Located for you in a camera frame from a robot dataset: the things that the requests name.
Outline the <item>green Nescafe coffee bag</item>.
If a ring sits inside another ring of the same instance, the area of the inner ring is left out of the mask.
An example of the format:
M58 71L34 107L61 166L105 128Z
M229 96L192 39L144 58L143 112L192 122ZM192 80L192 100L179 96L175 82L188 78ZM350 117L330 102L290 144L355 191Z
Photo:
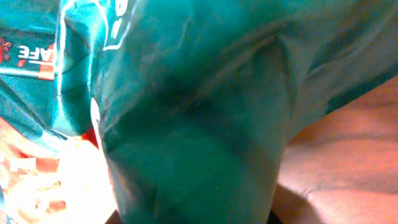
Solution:
M1 1L1 117L94 129L124 223L265 223L287 142L396 75L396 1Z

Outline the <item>red spaghetti pasta packet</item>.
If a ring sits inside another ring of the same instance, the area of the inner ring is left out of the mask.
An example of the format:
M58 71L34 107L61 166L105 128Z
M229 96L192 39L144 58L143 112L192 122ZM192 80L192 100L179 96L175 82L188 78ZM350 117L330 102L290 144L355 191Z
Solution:
M1 121L1 223L107 223L116 213L94 131L55 156Z

